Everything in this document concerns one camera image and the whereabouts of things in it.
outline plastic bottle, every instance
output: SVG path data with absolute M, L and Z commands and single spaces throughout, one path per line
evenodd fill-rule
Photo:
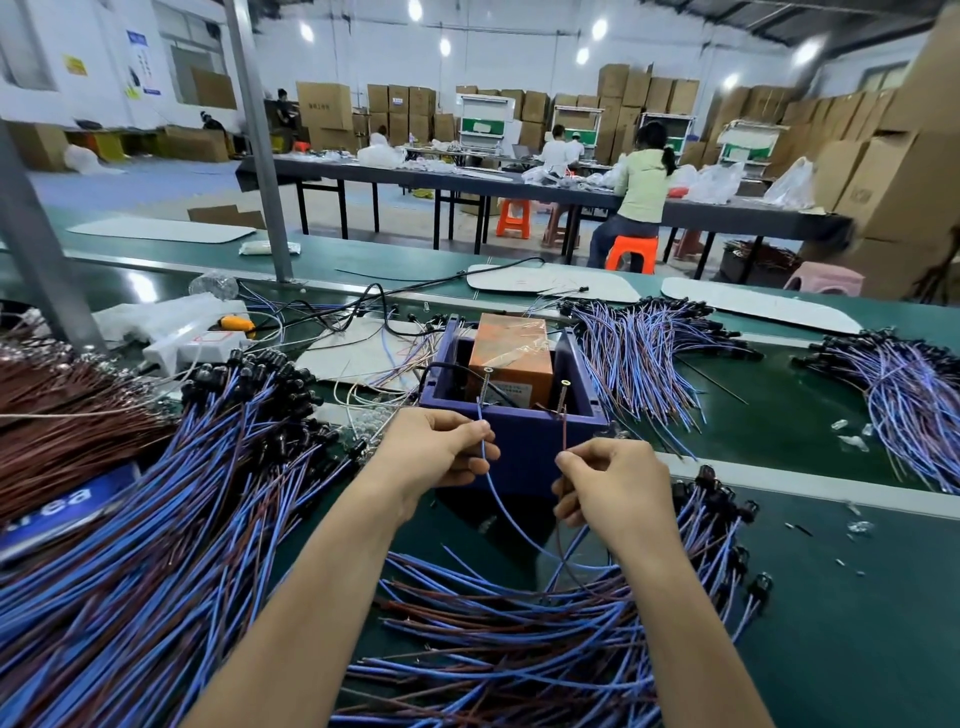
M 187 292 L 194 296 L 198 293 L 212 293 L 221 301 L 232 301 L 240 293 L 237 279 L 220 271 L 207 271 L 190 281 Z

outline purple plastic box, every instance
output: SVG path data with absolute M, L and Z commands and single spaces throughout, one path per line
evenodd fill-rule
M 460 338 L 457 327 L 460 319 L 451 316 L 446 325 L 435 361 L 467 366 L 473 351 L 473 340 Z M 566 446 L 571 448 L 610 426 L 607 415 L 593 389 L 584 355 L 580 351 L 572 328 L 564 329 L 553 358 L 553 388 L 550 406 L 556 406 L 560 382 L 566 379 Z M 462 376 L 452 369 L 431 369 L 420 396 L 420 406 L 434 409 L 452 409 L 475 420 L 475 402 L 451 399 L 454 380 Z M 507 405 L 488 404 L 483 409 L 484 419 L 491 424 L 500 446 L 500 459 L 491 463 L 491 477 L 498 493 L 553 497 L 550 485 L 560 475 L 554 458 L 563 445 L 563 427 L 559 418 L 538 409 L 518 409 Z M 486 478 L 477 485 L 487 488 Z

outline green shirt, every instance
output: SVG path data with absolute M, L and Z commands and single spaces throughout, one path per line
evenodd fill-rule
M 640 223 L 659 223 L 669 187 L 663 149 L 632 152 L 626 164 L 626 173 L 613 189 L 613 194 L 624 196 L 617 214 Z

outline hair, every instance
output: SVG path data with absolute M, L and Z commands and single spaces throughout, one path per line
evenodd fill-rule
M 677 156 L 673 148 L 666 145 L 666 127 L 659 121 L 651 121 L 636 130 L 636 147 L 638 149 L 663 149 L 663 166 L 669 177 L 677 171 Z

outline window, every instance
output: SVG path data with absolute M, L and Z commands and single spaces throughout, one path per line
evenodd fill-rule
M 53 91 L 47 65 L 26 0 L 0 3 L 0 75 L 8 84 Z
M 220 26 L 163 3 L 154 3 L 154 13 L 177 101 L 197 106 L 200 102 L 190 69 L 196 67 L 213 73 L 227 73 Z
M 860 80 L 861 91 L 882 91 L 884 88 L 897 88 L 906 78 L 907 63 L 895 63 L 879 68 L 868 68 Z

